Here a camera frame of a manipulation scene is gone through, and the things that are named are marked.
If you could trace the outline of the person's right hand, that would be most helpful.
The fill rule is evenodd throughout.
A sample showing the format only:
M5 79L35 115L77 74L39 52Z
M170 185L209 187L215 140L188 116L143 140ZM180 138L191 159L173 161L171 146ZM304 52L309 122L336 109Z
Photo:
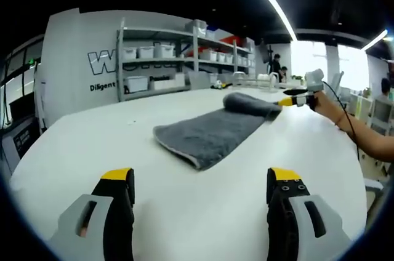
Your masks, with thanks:
M323 91L312 93L310 96L309 107L314 112L323 114L326 107L326 94Z

